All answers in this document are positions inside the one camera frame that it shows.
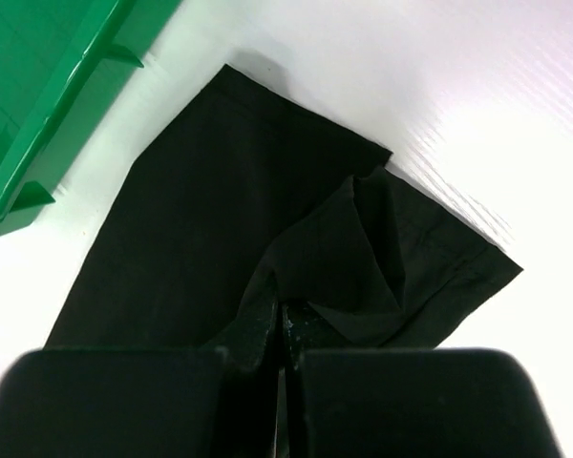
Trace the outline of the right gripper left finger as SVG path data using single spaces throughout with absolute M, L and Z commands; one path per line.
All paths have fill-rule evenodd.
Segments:
M 271 457 L 276 281 L 200 347 L 67 348 L 21 356 L 0 383 L 0 457 Z

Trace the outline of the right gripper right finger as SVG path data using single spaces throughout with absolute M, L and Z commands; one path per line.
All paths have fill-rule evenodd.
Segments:
M 356 348 L 315 311 L 282 308 L 293 457 L 557 457 L 528 373 L 491 349 Z

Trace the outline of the black trousers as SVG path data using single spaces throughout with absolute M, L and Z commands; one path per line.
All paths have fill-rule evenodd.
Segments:
M 436 346 L 519 273 L 391 152 L 223 68 L 132 166 L 47 340 L 204 344 L 255 296 Z

